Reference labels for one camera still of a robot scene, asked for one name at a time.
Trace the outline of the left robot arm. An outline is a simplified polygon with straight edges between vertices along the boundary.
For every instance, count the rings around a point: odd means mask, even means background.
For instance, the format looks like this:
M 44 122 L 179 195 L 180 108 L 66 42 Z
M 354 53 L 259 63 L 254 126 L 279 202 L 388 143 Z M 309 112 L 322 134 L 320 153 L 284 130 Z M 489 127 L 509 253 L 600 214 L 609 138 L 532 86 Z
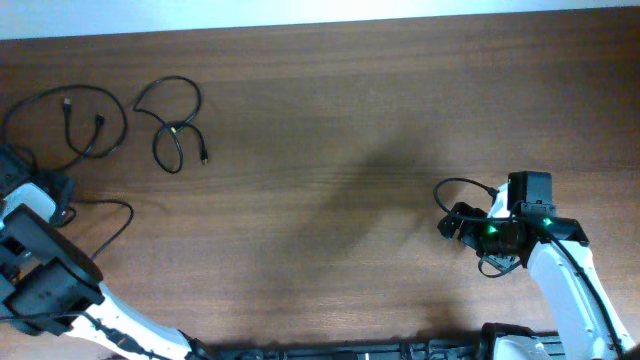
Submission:
M 106 286 L 94 259 L 59 229 L 75 216 L 75 182 L 1 148 L 1 320 L 67 335 L 125 359 L 212 359 L 201 341 L 145 317 Z

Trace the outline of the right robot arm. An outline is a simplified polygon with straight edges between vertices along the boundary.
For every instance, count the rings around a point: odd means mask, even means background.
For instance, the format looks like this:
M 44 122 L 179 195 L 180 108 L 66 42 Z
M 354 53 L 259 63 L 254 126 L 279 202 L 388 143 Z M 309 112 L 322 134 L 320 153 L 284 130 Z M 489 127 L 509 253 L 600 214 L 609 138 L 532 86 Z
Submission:
M 491 265 L 496 278 L 526 269 L 550 307 L 557 334 L 486 324 L 475 358 L 638 358 L 639 346 L 599 280 L 586 233 L 577 220 L 557 214 L 551 175 L 512 172 L 502 186 L 483 189 L 492 199 L 489 211 L 458 202 L 444 210 L 438 230 L 473 249 L 478 264 Z

